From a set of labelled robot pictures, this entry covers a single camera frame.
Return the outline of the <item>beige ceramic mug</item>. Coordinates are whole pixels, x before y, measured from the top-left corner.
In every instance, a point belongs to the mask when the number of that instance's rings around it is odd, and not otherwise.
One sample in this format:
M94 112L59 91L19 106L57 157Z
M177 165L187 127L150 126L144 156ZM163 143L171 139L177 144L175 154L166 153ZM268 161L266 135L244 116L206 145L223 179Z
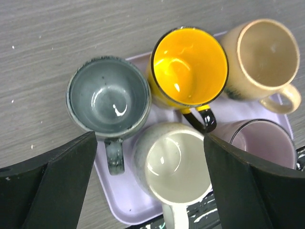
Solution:
M291 82L300 66L300 51L286 26L272 19L249 21L228 31L220 44L228 61L228 98L259 101L279 114L299 107L301 94Z

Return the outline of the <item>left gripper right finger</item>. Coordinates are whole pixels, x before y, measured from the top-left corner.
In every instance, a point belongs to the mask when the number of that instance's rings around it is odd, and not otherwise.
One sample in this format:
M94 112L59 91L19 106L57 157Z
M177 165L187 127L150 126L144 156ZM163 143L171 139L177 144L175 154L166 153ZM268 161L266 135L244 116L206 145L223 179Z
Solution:
M303 229L305 173L207 134L205 158L224 229Z

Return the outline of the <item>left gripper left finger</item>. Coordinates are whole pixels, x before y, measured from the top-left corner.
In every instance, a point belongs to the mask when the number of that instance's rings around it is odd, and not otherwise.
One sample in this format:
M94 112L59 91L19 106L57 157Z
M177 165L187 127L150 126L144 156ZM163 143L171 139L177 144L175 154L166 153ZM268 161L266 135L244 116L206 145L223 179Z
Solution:
M94 132L0 170L2 229L77 228L97 151Z

